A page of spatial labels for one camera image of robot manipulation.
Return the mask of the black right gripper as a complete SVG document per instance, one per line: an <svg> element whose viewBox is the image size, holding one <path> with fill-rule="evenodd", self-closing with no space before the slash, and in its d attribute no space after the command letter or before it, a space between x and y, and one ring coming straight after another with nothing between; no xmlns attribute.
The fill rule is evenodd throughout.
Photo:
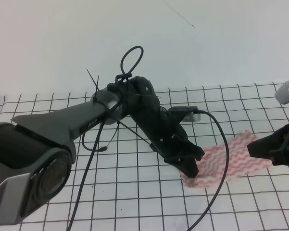
<svg viewBox="0 0 289 231"><path fill-rule="evenodd" d="M274 166L289 166L289 123L273 134L247 145L251 157L271 160Z"/></svg>

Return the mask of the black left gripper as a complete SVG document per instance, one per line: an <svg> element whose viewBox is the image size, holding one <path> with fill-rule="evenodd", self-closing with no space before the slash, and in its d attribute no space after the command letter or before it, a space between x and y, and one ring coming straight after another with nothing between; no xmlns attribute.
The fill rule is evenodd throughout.
<svg viewBox="0 0 289 231"><path fill-rule="evenodd" d="M188 178L197 176L196 160L202 159L204 151L188 140L187 133L170 112L165 108L142 109L133 113L132 118L166 163Z"/></svg>

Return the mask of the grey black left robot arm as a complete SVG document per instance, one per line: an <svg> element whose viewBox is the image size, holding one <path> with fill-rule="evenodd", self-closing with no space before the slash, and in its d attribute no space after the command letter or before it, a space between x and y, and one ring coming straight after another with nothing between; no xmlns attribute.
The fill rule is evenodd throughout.
<svg viewBox="0 0 289 231"><path fill-rule="evenodd" d="M77 138L125 116L135 121L166 163L196 177L196 162L204 151L188 140L180 124L194 111L161 107L144 77L116 77L89 102L0 122L0 226L19 223L62 190L76 161Z"/></svg>

